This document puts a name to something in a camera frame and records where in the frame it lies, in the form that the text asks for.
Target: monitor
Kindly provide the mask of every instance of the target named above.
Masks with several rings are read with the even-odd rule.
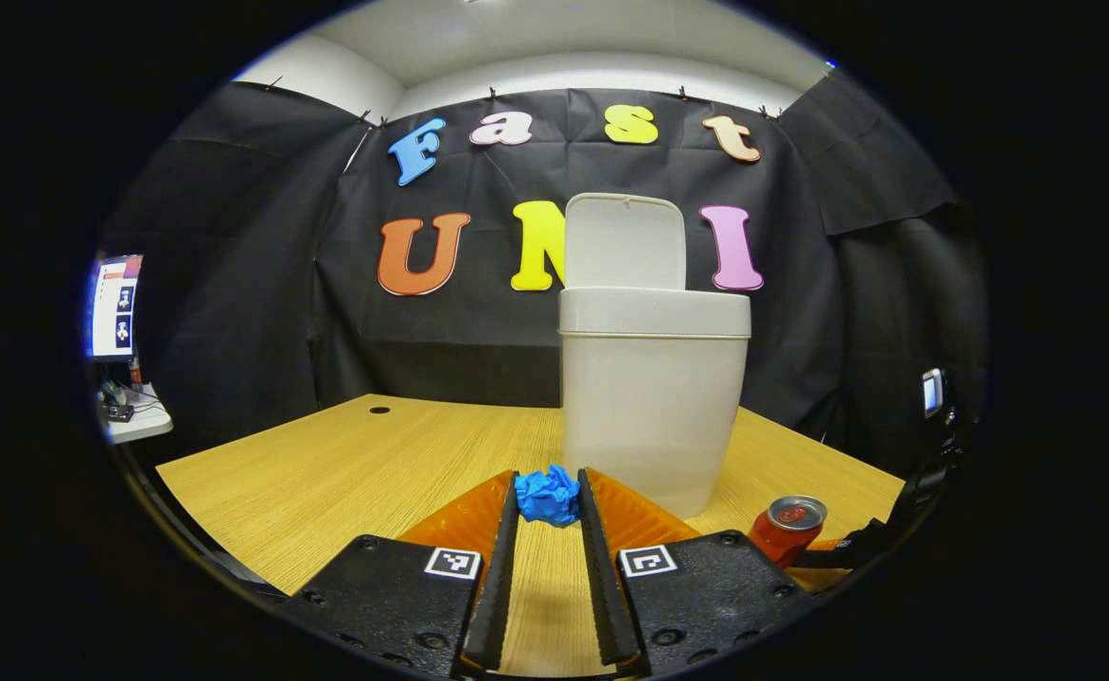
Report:
[[[925,393],[925,417],[929,418],[935,415],[940,406],[945,404],[945,394],[943,393],[943,379],[940,379],[940,369],[935,368],[927,370],[923,376],[924,393]]]
[[[134,358],[134,303],[143,255],[98,261],[87,289],[83,355],[92,362]]]

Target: white wall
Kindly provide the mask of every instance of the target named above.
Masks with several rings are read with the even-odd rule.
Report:
[[[390,112],[403,96],[403,83],[343,44],[319,35],[303,34],[253,61],[234,80],[263,82],[277,78],[277,87],[324,100],[360,115],[365,109],[377,116]]]
[[[568,87],[612,87],[676,94],[680,87],[684,87],[690,96],[753,111],[763,104],[770,113],[788,108],[802,94],[792,87],[755,74],[679,57],[576,52],[500,61],[434,78],[404,92],[387,118],[398,119],[445,104],[477,100],[489,94],[489,87],[495,87],[497,94]]]

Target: table surface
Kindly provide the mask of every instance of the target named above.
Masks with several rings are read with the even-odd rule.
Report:
[[[110,443],[119,445],[172,430],[172,415],[169,414],[164,403],[157,400],[155,388],[150,383],[144,383],[140,390],[142,393],[125,392],[125,404],[134,407],[134,416],[126,423],[119,420],[108,423],[105,431],[109,434]]]
[[[389,407],[374,415],[370,407]],[[502,470],[562,463],[562,413],[365,395],[157,467],[180,504],[235,559],[294,594],[354,537],[398,537]],[[777,497],[828,507],[821,539],[886,520],[904,486],[873,466],[740,409],[702,533],[750,529]],[[822,589],[845,570],[792,569]],[[500,669],[530,677],[612,671],[597,651],[579,524],[520,522]]]

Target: white trash can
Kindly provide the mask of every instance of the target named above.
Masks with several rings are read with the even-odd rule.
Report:
[[[684,220],[670,202],[580,194],[566,215],[564,466],[694,517],[732,438],[749,298],[684,289]]]

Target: can lid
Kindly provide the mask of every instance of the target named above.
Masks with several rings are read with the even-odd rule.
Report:
[[[770,505],[770,520],[783,530],[814,530],[828,517],[828,507],[815,497],[794,495]]]

